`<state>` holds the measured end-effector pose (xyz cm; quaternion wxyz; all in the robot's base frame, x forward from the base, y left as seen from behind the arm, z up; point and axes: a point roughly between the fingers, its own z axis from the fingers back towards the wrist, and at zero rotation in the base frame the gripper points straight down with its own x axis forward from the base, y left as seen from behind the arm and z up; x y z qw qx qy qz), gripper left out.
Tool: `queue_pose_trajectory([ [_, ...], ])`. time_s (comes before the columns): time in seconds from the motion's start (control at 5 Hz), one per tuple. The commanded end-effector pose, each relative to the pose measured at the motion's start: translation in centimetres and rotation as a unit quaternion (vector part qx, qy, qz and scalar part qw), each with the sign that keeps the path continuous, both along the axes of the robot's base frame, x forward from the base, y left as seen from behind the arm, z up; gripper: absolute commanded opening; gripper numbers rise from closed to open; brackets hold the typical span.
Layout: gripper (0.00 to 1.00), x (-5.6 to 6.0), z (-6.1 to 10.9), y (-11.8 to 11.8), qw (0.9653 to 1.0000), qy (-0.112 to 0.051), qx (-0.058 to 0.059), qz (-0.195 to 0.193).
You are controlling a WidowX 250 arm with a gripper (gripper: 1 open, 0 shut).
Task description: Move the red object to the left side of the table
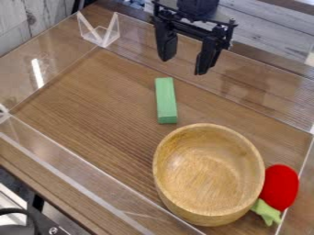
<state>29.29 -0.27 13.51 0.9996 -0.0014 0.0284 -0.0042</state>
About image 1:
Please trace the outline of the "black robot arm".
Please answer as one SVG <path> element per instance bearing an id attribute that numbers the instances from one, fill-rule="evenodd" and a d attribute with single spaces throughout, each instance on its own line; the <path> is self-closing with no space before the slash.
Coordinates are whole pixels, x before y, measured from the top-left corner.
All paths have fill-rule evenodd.
<path id="1" fill-rule="evenodd" d="M 195 74 L 217 65 L 219 54 L 231 46 L 238 24 L 218 11 L 219 0 L 153 0 L 158 57 L 166 62 L 177 55 L 178 35 L 202 42 Z"/>

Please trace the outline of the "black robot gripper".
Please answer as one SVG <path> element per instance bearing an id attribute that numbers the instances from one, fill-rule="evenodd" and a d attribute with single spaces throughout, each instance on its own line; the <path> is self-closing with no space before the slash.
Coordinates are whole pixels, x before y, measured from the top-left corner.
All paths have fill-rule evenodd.
<path id="1" fill-rule="evenodd" d="M 153 0 L 157 35 L 157 52 L 166 62 L 177 54 L 181 33 L 202 40 L 197 57 L 195 74 L 205 75 L 217 64 L 222 49 L 231 46 L 238 23 L 218 9 L 219 0 Z"/>

